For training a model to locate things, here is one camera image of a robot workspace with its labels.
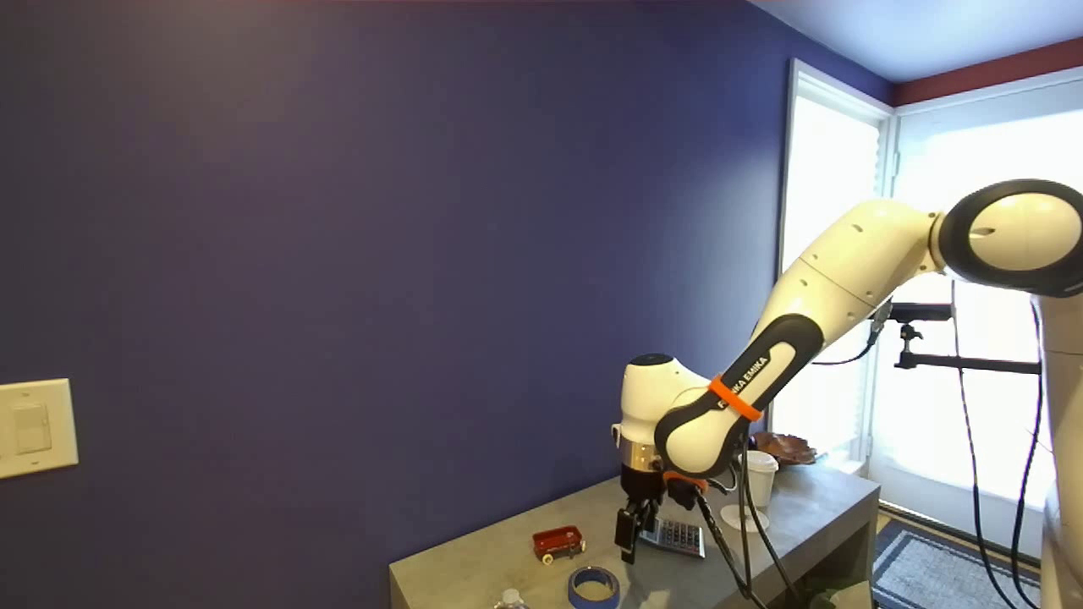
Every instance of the table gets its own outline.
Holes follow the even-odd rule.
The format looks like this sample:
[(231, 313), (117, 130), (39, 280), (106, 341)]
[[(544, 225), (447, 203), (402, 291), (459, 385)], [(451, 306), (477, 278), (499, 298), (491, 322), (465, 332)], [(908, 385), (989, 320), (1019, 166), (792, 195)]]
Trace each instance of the table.
[[(532, 609), (569, 605), (569, 577), (581, 566), (603, 566), (619, 580), (623, 609), (742, 609), (742, 600), (718, 544), (707, 539), (707, 560), (688, 560), (639, 544), (626, 566), (612, 544), (616, 512), (626, 504), (619, 476), (600, 481), (491, 529), (447, 544), (406, 556), (390, 566), (393, 609), (491, 609), (505, 588), (516, 588)], [(866, 582), (872, 566), (881, 488), (866, 476), (822, 465), (786, 468), (768, 508), (768, 543), (780, 568), (803, 591), (822, 586)], [(699, 526), (699, 512), (666, 500), (661, 518)], [(576, 526), (586, 551), (542, 566), (532, 534)], [(725, 543), (742, 556), (742, 530), (722, 526)], [(752, 547), (752, 588), (760, 603), (786, 603), (779, 568), (758, 534)]]

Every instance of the white robotic arm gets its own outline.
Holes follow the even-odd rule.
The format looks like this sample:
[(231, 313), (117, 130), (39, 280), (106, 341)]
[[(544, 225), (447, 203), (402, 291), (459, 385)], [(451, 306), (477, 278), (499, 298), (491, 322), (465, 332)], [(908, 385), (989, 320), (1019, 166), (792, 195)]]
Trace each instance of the white robotic arm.
[(1054, 605), (1054, 600), (1083, 605), (1083, 481), (1076, 481), (1083, 457), (1083, 306), (1071, 298), (1083, 288), (1083, 195), (1046, 179), (996, 184), (951, 212), (920, 212), (891, 201), (850, 211), (779, 278), (749, 348), (718, 380), (699, 380), (669, 357), (634, 360), (623, 375), (623, 420), (612, 427), (630, 493), (616, 526), (626, 560), (634, 560), (639, 529), (653, 526), (666, 475), (711, 476), (725, 472), (749, 441), (749, 423), (787, 380), (920, 271), (953, 271), (1050, 303), (1043, 313), (1052, 338), (1046, 338), (1046, 353), (1059, 455), (1059, 512), (1052, 504), (1050, 513), (1059, 518), (1050, 523), (1046, 547), (1054, 556), (1046, 551), (1043, 582), (1059, 577), (1059, 588), (1043, 591), (1043, 605)]

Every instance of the purple wall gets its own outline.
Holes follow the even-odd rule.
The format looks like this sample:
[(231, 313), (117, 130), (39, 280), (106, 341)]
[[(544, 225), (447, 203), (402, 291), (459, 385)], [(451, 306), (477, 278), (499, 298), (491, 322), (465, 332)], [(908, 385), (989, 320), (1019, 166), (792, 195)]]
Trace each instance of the purple wall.
[(616, 475), (623, 360), (768, 291), (799, 54), (743, 4), (0, 6), (0, 605), (383, 605), (387, 566)]

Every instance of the light switch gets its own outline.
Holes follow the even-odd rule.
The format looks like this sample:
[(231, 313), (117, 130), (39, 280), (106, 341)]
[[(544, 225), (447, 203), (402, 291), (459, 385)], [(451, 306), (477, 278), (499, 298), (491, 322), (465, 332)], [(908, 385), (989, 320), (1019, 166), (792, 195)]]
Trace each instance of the light switch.
[(0, 476), (74, 468), (67, 380), (0, 385)]

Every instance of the black cable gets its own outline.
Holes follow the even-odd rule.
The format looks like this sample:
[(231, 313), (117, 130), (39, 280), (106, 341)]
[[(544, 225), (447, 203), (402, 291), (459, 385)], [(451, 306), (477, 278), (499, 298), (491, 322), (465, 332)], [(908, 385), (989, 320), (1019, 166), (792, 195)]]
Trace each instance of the black cable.
[(725, 539), (722, 539), (722, 530), (718, 530), (718, 523), (713, 523), (702, 493), (693, 493), (693, 497), (696, 497), (696, 508), (699, 508), (699, 513), (702, 513), (702, 526), (707, 526), (707, 530), (711, 530), (711, 539), (713, 539), (725, 566), (731, 568), (731, 577), (734, 577), (734, 582), (736, 582), (736, 591), (742, 591), (752, 605), (764, 609), (764, 603), (755, 600), (752, 582), (742, 580), (742, 571), (736, 571), (736, 566), (734, 566), (734, 556), (731, 556), (731, 547), (725, 544)]
[(811, 367), (852, 367), (852, 363), (859, 363), (863, 357), (869, 357), (872, 353), (872, 344), (881, 341), (881, 332), (882, 332), (882, 324), (886, 324), (886, 320), (891, 320), (891, 303), (882, 303), (872, 315), (869, 315), (869, 336), (866, 336), (866, 344), (856, 353), (856, 357), (850, 357), (850, 360), (830, 360), (830, 363), (811, 363)]
[(752, 504), (752, 493), (749, 493), (749, 446), (742, 449), (742, 476), (743, 476), (743, 504), (749, 504), (749, 513), (752, 513), (752, 523), (755, 523), (755, 530), (758, 530), (758, 539), (764, 543), (764, 551), (771, 556), (771, 566), (775, 566), (775, 571), (779, 571), (779, 580), (780, 580), (780, 586), (786, 586), (786, 597), (787, 597), (796, 605), (803, 605), (799, 588), (796, 588), (792, 580), (786, 577), (780, 560), (779, 560), (779, 551), (775, 551), (775, 544), (771, 544), (771, 539), (768, 539), (768, 530), (764, 530), (764, 526), (758, 523), (758, 512), (755, 512), (755, 504)]
[[(951, 341), (953, 341), (953, 357), (961, 357), (957, 315), (951, 320)], [(996, 582), (996, 571), (992, 571), (992, 561), (989, 561), (989, 547), (984, 547), (984, 530), (982, 530), (982, 483), (977, 483), (977, 446), (975, 446), (975, 427), (970, 427), (964, 367), (953, 367), (953, 380), (957, 380), (961, 420), (964, 420), (966, 455), (970, 455), (970, 508), (975, 508), (975, 539), (977, 539), (982, 568), (984, 568), (992, 588), (1002, 597), (1002, 603), (1006, 603), (1007, 609), (1016, 609), (1012, 600), (1006, 597), (1002, 582)]]
[[(1030, 315), (1036, 324), (1036, 341), (1037, 341), (1037, 367), (1043, 367), (1043, 315), (1036, 307), (1036, 303), (1030, 303)], [(1021, 580), (1019, 580), (1019, 534), (1021, 534), (1021, 518), (1026, 518), (1026, 492), (1030, 492), (1030, 475), (1036, 468), (1036, 455), (1037, 455), (1037, 438), (1043, 438), (1043, 409), (1046, 409), (1046, 375), (1037, 374), (1037, 389), (1036, 389), (1036, 423), (1030, 430), (1030, 446), (1026, 446), (1026, 465), (1021, 465), (1021, 476), (1019, 476), (1019, 497), (1016, 497), (1016, 523), (1012, 523), (1012, 582), (1019, 600), (1036, 609), (1036, 603), (1021, 591)]]

